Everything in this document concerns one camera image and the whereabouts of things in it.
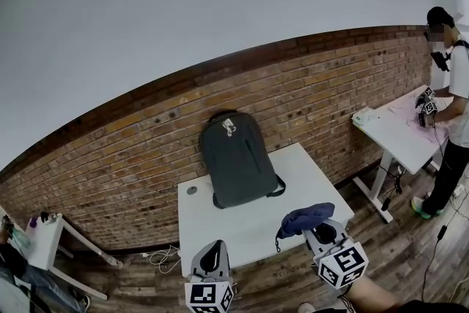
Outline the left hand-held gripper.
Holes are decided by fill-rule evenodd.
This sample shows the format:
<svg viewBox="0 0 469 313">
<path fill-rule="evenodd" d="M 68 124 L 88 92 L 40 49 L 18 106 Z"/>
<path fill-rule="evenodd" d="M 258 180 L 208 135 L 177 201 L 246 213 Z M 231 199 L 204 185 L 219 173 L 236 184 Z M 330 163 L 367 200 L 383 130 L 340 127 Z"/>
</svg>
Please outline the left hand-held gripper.
<svg viewBox="0 0 469 313">
<path fill-rule="evenodd" d="M 225 242 L 215 240 L 199 251 L 191 263 L 185 283 L 185 305 L 191 312 L 228 312 L 233 297 Z"/>
</svg>

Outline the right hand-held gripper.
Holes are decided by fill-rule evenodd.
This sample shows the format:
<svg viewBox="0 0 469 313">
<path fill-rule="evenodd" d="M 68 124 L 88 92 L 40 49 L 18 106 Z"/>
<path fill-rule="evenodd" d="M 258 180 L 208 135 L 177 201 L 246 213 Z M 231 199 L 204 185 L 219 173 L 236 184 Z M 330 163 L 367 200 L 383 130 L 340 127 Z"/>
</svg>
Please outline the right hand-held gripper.
<svg viewBox="0 0 469 313">
<path fill-rule="evenodd" d="M 361 243 L 355 242 L 341 223 L 325 219 L 302 233 L 319 277 L 330 286 L 339 290 L 364 275 L 369 259 Z"/>
</svg>

